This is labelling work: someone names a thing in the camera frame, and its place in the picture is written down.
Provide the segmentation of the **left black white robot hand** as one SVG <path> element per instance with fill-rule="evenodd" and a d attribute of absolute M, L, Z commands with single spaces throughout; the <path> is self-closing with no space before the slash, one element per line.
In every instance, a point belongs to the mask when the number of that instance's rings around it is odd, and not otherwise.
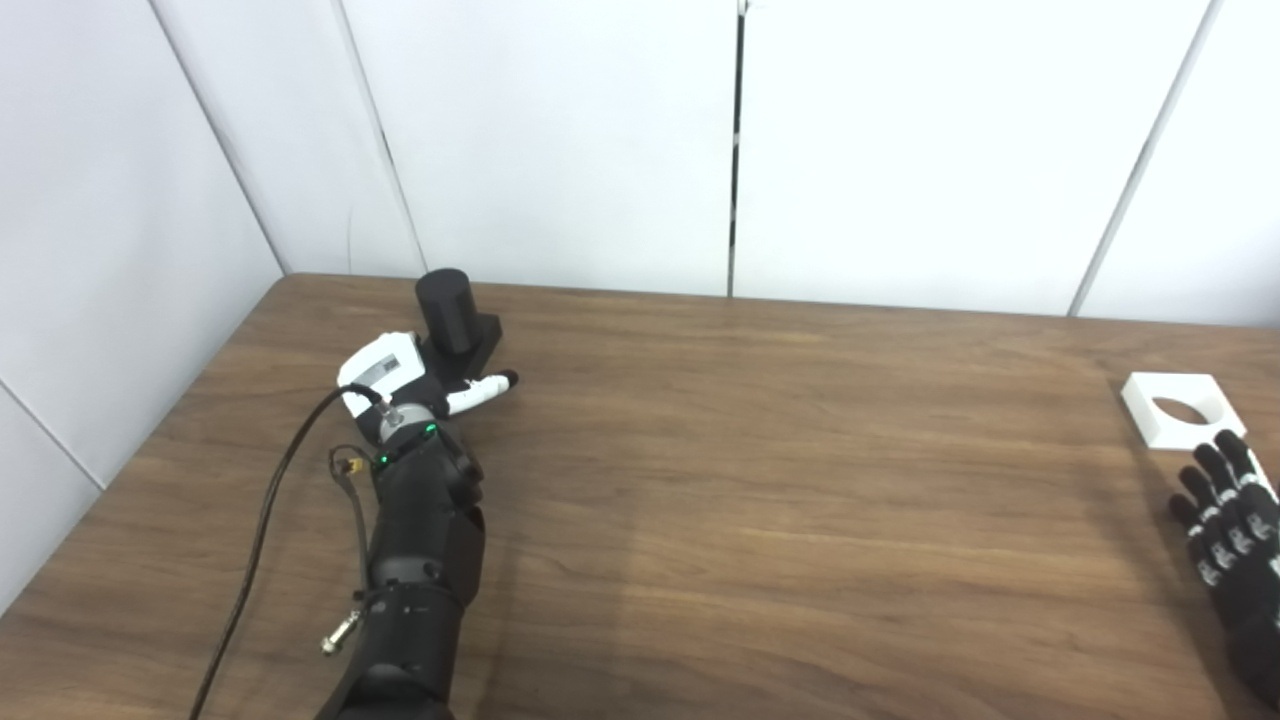
<path fill-rule="evenodd" d="M 513 370 L 484 372 L 499 338 L 489 336 L 474 348 L 448 354 L 415 333 L 384 333 L 342 365 L 337 382 L 369 387 L 389 400 L 404 427 L 448 420 L 518 384 Z"/>

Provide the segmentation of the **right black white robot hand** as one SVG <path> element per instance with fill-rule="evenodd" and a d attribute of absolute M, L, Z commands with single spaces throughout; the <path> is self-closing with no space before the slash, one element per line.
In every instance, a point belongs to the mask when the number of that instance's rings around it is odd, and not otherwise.
<path fill-rule="evenodd" d="M 1271 710 L 1279 697 L 1277 492 L 1248 443 L 1220 430 L 1198 445 L 1167 509 L 1207 589 L 1234 676 Z"/>

